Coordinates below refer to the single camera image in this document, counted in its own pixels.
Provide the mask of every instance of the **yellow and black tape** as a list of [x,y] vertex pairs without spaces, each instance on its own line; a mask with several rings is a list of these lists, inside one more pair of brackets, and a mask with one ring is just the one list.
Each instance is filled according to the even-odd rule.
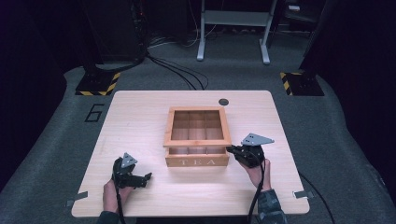
[[280,73],[280,78],[282,78],[283,87],[285,88],[287,95],[293,95],[287,76],[290,75],[299,76],[300,74],[301,73]]
[[110,95],[113,92],[114,88],[116,88],[117,81],[119,80],[120,73],[114,75],[111,80],[110,85],[108,86],[106,91],[76,91],[76,95]]

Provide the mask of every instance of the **sleeve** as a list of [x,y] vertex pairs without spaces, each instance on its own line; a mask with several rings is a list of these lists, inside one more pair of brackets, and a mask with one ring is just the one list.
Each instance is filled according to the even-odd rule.
[[96,224],[118,224],[120,217],[117,213],[103,211]]
[[259,195],[259,218],[261,224],[287,224],[285,213],[280,207],[275,190],[263,191]]

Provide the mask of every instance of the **dark background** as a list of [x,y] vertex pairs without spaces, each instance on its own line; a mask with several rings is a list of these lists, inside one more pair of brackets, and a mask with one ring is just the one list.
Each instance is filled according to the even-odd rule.
[[[226,2],[241,9],[257,4]],[[188,18],[188,5],[184,5],[180,16]],[[199,12],[199,1],[191,5]],[[346,126],[382,175],[395,202],[394,6],[392,1],[328,0],[301,68],[316,71],[333,87]],[[64,73],[83,62],[102,63],[104,58],[77,0],[15,0],[0,3],[0,8],[2,188],[62,101]],[[183,26],[183,32],[194,29],[190,19]]]

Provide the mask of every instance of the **robotic hand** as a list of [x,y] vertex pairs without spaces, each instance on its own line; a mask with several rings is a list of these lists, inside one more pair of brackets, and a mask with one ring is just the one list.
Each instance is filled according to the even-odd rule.
[[262,144],[273,143],[274,140],[250,133],[242,142],[242,146],[226,147],[227,151],[233,153],[235,159],[248,168],[260,166],[265,160]]
[[116,188],[144,188],[147,185],[148,180],[151,179],[151,173],[145,176],[132,175],[136,163],[137,160],[126,152],[123,158],[119,157],[114,161],[111,179],[114,181]]

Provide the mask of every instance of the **black cable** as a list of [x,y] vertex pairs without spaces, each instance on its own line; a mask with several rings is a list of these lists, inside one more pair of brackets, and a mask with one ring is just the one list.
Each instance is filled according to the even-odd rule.
[[206,87],[209,85],[209,78],[207,78],[207,76],[205,76],[205,75],[202,74],[202,73],[199,73],[199,72],[197,72],[197,71],[194,71],[194,70],[192,70],[192,69],[190,69],[190,68],[188,68],[188,67],[184,67],[184,66],[182,66],[182,65],[180,65],[180,64],[178,64],[178,63],[174,63],[174,62],[167,61],[167,60],[162,59],[162,58],[156,58],[156,59],[157,59],[157,60],[160,60],[160,61],[167,62],[167,63],[175,64],[175,65],[177,65],[177,66],[179,66],[179,67],[181,67],[181,68],[190,70],[190,71],[192,71],[193,73],[196,73],[196,74],[199,74],[200,76],[203,76],[203,77],[206,79],[206,85],[205,85],[205,86],[203,85],[203,83],[201,82],[201,80],[200,80],[196,75],[194,75],[193,73],[188,72],[188,71],[186,71],[186,70],[183,70],[183,69],[181,69],[181,68],[178,68],[178,67],[176,67],[176,66],[173,66],[173,65],[170,65],[170,64],[169,64],[169,66],[171,66],[171,67],[173,67],[173,68],[175,68],[175,69],[177,69],[177,70],[179,70],[179,71],[185,72],[185,73],[191,75],[192,77],[194,77],[194,78],[199,82],[199,84],[200,84],[200,86],[201,86],[201,88],[202,88],[203,91],[204,91],[204,90],[206,89]]
[[148,57],[152,62],[154,62],[154,63],[158,64],[159,66],[164,67],[164,68],[166,68],[166,69],[168,69],[168,70],[170,70],[170,71],[176,73],[178,76],[180,76],[180,77],[184,80],[184,82],[186,82],[186,84],[189,86],[189,89],[190,89],[190,90],[191,90],[191,87],[193,87],[193,88],[196,90],[196,88],[194,87],[194,85],[192,85],[192,83],[189,82],[188,79],[186,79],[186,78],[185,78],[183,75],[181,75],[179,72],[173,70],[172,68],[169,68],[168,65],[167,65],[166,63],[163,63],[163,62],[161,62],[161,61],[158,61],[156,58],[153,58],[153,57],[151,57],[151,56],[147,56],[147,57]]
[[118,186],[116,186],[116,192],[117,192],[117,204],[119,206],[120,222],[122,224],[126,224],[125,218],[124,218],[124,215],[123,215],[123,211],[122,211],[122,202],[121,202],[121,196],[120,196],[120,188]]
[[309,181],[303,174],[298,172],[298,174],[306,181],[308,184],[315,190],[315,192],[318,194],[319,198],[323,201],[324,205],[326,206],[326,209],[329,213],[330,218],[332,219],[332,224],[335,223],[334,217],[332,216],[332,211],[330,211],[329,205],[327,205],[326,200],[324,200],[323,196],[320,194],[320,192],[317,190],[317,188]]
[[[194,78],[198,81],[198,83],[200,84],[202,90],[205,90],[206,87],[207,87],[207,85],[208,85],[208,83],[209,83],[209,82],[208,82],[207,76],[205,76],[205,75],[203,75],[203,74],[201,74],[201,73],[198,73],[198,72],[196,72],[196,71],[193,71],[193,70],[191,70],[191,69],[189,69],[189,68],[187,68],[187,67],[183,67],[183,66],[181,66],[181,65],[179,65],[179,64],[177,64],[177,63],[173,63],[173,62],[167,61],[167,60],[165,60],[165,59],[160,59],[160,58],[152,57],[152,56],[150,56],[149,54],[148,54],[146,57],[148,57],[150,60],[152,60],[154,63],[158,64],[159,66],[162,66],[162,67],[164,67],[164,68],[166,68],[166,69],[168,69],[168,70],[170,70],[170,71],[176,73],[178,76],[180,76],[180,77],[186,82],[186,84],[189,86],[189,89],[190,89],[190,90],[191,90],[191,87],[193,87],[195,90],[197,90],[197,89],[196,89],[196,87],[195,87],[186,77],[184,77],[184,76],[183,76],[182,74],[180,74],[178,71],[184,72],[184,73],[186,73],[186,74],[188,74],[188,75],[194,77]],[[177,65],[177,66],[179,66],[179,67],[182,67],[182,68],[184,68],[184,69],[179,68],[179,67],[176,67],[176,66],[173,66],[172,64],[169,64],[169,63],[173,63],[173,64],[175,64],[175,65]],[[196,75],[194,75],[193,73],[191,73],[191,72],[189,72],[189,71],[187,71],[187,70],[185,70],[185,69],[191,70],[192,72],[195,72],[195,73],[197,73],[197,74],[199,74],[199,75],[205,77],[205,79],[206,79],[206,85],[204,86],[203,83],[202,83],[202,81],[201,81]]]
[[262,167],[262,161],[260,161],[259,158],[257,158],[256,155],[254,155],[253,153],[251,153],[251,152],[249,152],[249,153],[260,164],[260,168],[262,170],[262,180],[260,181],[259,185],[257,186],[256,193],[254,194],[253,201],[251,202],[250,209],[248,211],[248,216],[247,216],[247,224],[250,224],[250,222],[251,222],[251,216],[253,214],[254,206],[256,205],[257,199],[259,198],[260,192],[262,191],[262,185],[264,183],[264,172],[265,172],[265,158],[264,158],[264,167]]

